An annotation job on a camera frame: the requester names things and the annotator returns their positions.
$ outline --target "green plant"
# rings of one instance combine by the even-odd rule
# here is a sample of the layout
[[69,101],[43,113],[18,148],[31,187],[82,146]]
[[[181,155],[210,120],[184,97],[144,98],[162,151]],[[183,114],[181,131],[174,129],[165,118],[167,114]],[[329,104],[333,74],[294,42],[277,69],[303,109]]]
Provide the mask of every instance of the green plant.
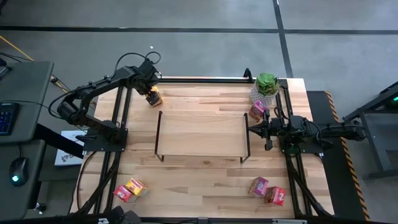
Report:
[[256,79],[258,92],[264,96],[272,96],[279,89],[278,78],[273,74],[261,73]]

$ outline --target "computer mouse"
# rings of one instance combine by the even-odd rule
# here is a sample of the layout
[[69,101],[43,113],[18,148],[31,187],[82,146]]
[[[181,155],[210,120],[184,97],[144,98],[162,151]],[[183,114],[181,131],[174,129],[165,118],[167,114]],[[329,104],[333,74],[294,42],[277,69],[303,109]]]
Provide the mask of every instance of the computer mouse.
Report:
[[11,184],[16,187],[20,187],[27,182],[28,178],[27,158],[18,157],[10,166]]

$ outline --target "wooden tabletop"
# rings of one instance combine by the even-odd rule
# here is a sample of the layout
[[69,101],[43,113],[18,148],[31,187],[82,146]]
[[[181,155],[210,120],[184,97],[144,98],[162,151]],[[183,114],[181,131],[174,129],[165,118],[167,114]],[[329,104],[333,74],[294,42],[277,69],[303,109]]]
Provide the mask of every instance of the wooden tabletop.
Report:
[[246,157],[243,116],[162,113],[157,153],[161,156]]
[[[293,112],[312,120],[303,79],[287,79]],[[117,185],[130,178],[145,183],[150,192],[135,203],[124,203],[117,197],[113,206],[133,210],[141,217],[223,217],[223,218],[293,218],[292,199],[285,157],[276,138],[271,151],[264,150],[264,139],[250,133],[251,157],[244,163],[239,158],[166,156],[160,162],[154,155],[159,111],[182,116],[242,116],[251,108],[249,84],[164,83],[158,88],[163,104],[152,108],[134,91],[129,110],[129,135],[119,165]],[[99,96],[95,117],[111,119],[116,90]],[[283,93],[282,104],[285,105]],[[121,119],[123,106],[119,112]],[[256,122],[249,117],[249,125]],[[187,141],[187,147],[193,147]],[[103,153],[97,153],[87,165],[80,186],[83,204],[98,185]],[[303,154],[308,188],[330,213],[333,213],[325,171],[321,160]],[[269,186],[286,189],[283,207],[263,203],[262,197],[248,194],[251,181],[264,177]],[[302,193],[298,189],[300,208],[304,211]],[[108,188],[104,191],[104,208]],[[76,211],[76,203],[71,212]]]

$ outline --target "black mat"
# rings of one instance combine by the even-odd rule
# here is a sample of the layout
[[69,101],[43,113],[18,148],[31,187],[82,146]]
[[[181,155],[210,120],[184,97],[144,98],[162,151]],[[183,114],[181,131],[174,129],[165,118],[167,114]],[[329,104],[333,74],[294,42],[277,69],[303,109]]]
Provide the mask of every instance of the black mat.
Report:
[[[333,100],[325,91],[308,91],[313,121],[334,123],[338,119]],[[331,139],[334,147],[325,151],[323,166],[328,181],[335,215],[341,218],[367,220],[368,211],[344,140]]]

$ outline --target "white pot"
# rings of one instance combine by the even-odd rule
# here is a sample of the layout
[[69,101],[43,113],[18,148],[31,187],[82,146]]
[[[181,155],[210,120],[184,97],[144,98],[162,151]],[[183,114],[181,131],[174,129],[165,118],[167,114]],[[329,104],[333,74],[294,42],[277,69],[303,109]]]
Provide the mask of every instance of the white pot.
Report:
[[257,89],[256,83],[253,84],[253,88],[250,91],[250,100],[254,104],[257,100],[261,101],[261,103],[264,103],[266,106],[272,104],[272,100],[275,98],[276,94],[278,94],[279,91],[277,91],[275,94],[271,96],[264,96],[263,94],[259,93]]

